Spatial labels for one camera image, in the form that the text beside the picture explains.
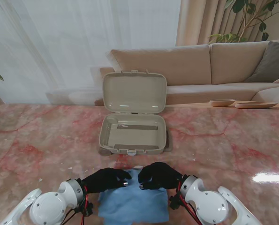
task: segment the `white curtain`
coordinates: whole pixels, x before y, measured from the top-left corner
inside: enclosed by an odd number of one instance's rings
[[[175,46],[180,0],[0,0],[0,97],[97,87],[111,49]]]

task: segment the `case lid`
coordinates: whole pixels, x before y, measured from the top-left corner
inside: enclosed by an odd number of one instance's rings
[[[161,74],[114,72],[103,80],[105,107],[115,113],[159,113],[166,105],[166,78]]]

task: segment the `blue towel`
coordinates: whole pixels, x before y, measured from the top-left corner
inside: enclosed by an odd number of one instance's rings
[[[138,183],[140,171],[126,171],[132,176],[127,187],[100,193],[98,216],[104,218],[104,225],[167,222],[169,214],[166,190],[141,190]]]

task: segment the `robotic arm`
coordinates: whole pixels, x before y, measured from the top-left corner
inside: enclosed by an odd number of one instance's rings
[[[22,213],[30,207],[30,218],[36,225],[60,225],[65,218],[66,208],[83,208],[84,189],[78,180],[62,182],[57,192],[41,194],[40,189],[31,191],[8,214],[0,225],[18,225]],[[92,205],[87,207],[92,214]]]
[[[231,217],[232,208],[237,219],[232,225],[261,225],[259,220],[227,188],[220,186],[218,192],[206,190],[204,183],[196,176],[180,174],[169,165],[156,162],[142,169],[138,175],[141,189],[176,189],[177,194],[170,197],[170,207],[175,210],[180,205],[200,225],[218,224]],[[194,202],[196,210],[188,204]]]
[[[62,182],[57,192],[41,194],[40,189],[31,191],[8,214],[0,225],[18,225],[18,221],[30,206],[30,218],[35,225],[61,225],[65,219],[66,208],[75,213],[82,212],[88,217],[92,214],[93,204],[87,201],[87,193],[100,193],[107,189],[128,185],[131,179],[128,172],[112,168],[101,169],[84,180]]]
[[[106,168],[84,180],[62,182],[57,192],[41,194],[40,189],[33,190],[0,225],[18,225],[22,213],[29,206],[30,218],[35,225],[61,225],[66,216],[66,208],[89,216],[92,214],[93,205],[87,202],[87,193],[125,187],[128,182],[124,179],[131,179],[126,171]],[[144,167],[138,175],[138,181],[141,183],[140,189],[176,188],[177,194],[170,198],[170,207],[174,210],[180,205],[188,207],[187,204],[194,202],[196,210],[193,217],[198,218],[196,221],[199,225],[212,225],[225,221],[231,216],[232,208],[237,212],[237,219],[232,225],[261,225],[227,188],[220,186],[218,192],[208,191],[201,179],[192,175],[182,176],[165,163],[157,162]]]
[[[180,188],[186,203],[193,201],[196,215],[203,225],[218,224],[231,216],[235,208],[237,219],[232,225],[261,225],[259,220],[227,188],[220,186],[218,192],[205,190],[203,181],[195,176],[188,176]]]

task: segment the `black glove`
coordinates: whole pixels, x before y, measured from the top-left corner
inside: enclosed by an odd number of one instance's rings
[[[131,175],[124,170],[105,168],[86,177],[81,181],[87,188],[87,193],[100,193],[108,189],[124,186],[124,179],[131,179]]]
[[[141,189],[174,189],[178,187],[181,179],[181,173],[162,162],[144,167],[138,175]]]

